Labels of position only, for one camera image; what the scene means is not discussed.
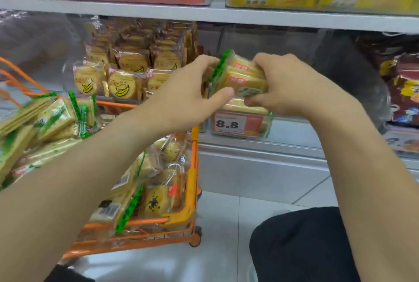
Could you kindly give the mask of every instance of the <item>shopping cart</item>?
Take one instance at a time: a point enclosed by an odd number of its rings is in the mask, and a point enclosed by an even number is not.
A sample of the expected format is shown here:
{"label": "shopping cart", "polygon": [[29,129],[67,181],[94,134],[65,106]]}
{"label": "shopping cart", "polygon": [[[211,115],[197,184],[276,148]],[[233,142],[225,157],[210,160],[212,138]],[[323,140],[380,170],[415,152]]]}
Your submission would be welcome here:
{"label": "shopping cart", "polygon": [[[7,78],[5,81],[7,85],[12,85],[19,88],[24,95],[29,97],[50,93],[47,89],[30,78],[20,68],[18,68],[10,61],[0,57],[0,62],[5,63],[20,77],[25,79],[28,83],[34,85],[34,87],[39,89],[42,93],[36,93],[30,90],[15,76],[3,69],[0,69],[0,74]],[[0,95],[2,95],[3,99],[13,102],[16,106],[20,106],[18,101],[11,97],[6,89],[0,89]],[[114,113],[121,113],[124,110],[129,110],[136,106],[134,104],[116,103],[107,100],[97,100],[97,104],[103,106],[106,109],[110,109],[110,111]],[[66,260],[97,253],[155,247],[181,242],[189,242],[192,247],[199,246],[201,243],[202,228],[196,226],[196,221],[194,219],[198,195],[201,194],[201,190],[198,185],[198,135],[199,126],[196,126],[192,129],[191,133],[191,167],[187,173],[185,204],[182,210],[176,213],[162,215],[161,217],[153,219],[139,219],[136,216],[132,216],[125,227],[135,228],[135,230],[133,230],[134,232],[125,231],[125,233],[115,234],[112,237],[101,240],[93,238],[76,241],[64,253],[62,259]],[[150,233],[149,231],[142,229],[142,226],[148,225],[160,225],[163,230],[161,232]],[[82,233],[89,232],[91,230],[113,230],[113,228],[111,225],[106,223],[88,223],[82,229]]]}

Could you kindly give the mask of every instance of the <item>hand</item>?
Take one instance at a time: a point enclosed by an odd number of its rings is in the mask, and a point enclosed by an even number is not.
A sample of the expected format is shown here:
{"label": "hand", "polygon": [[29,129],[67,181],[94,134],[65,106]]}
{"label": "hand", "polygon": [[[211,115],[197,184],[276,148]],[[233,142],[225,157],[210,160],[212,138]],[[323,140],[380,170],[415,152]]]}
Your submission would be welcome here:
{"label": "hand", "polygon": [[279,115],[311,119],[358,101],[337,84],[318,73],[296,56],[259,53],[253,59],[265,72],[269,92],[245,99],[247,106],[262,106]]}
{"label": "hand", "polygon": [[202,75],[218,58],[198,56],[194,62],[175,71],[152,95],[133,110],[141,111],[157,135],[188,131],[210,117],[233,98],[233,88],[223,88],[209,99],[201,95]]}

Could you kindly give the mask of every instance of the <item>store shelf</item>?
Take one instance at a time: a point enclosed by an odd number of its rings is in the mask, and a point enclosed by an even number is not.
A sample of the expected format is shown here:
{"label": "store shelf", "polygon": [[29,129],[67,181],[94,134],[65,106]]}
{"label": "store shelf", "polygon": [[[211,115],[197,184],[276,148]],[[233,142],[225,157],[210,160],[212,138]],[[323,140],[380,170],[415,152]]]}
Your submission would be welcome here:
{"label": "store shelf", "polygon": [[414,16],[228,8],[225,7],[224,0],[214,0],[209,7],[71,0],[0,0],[0,8],[202,22],[419,33],[419,17]]}

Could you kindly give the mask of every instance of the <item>tiled floor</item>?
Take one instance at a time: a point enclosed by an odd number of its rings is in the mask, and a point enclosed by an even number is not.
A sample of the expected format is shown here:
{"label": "tiled floor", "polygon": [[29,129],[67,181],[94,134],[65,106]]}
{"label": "tiled floor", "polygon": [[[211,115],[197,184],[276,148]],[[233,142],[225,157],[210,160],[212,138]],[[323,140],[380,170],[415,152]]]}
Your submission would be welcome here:
{"label": "tiled floor", "polygon": [[296,203],[299,206],[204,192],[198,203],[198,248],[177,244],[87,256],[76,263],[76,270],[97,282],[246,282],[254,228],[288,210],[336,204],[331,180]]}

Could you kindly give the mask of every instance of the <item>black fabric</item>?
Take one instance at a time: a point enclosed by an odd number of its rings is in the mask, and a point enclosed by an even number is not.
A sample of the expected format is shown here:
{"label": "black fabric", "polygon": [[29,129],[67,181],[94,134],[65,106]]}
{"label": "black fabric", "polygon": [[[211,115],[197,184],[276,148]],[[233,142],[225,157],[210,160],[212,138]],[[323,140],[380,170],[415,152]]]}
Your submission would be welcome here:
{"label": "black fabric", "polygon": [[95,282],[66,267],[57,265],[44,282]]}
{"label": "black fabric", "polygon": [[250,239],[259,282],[360,282],[338,207],[272,217]]}

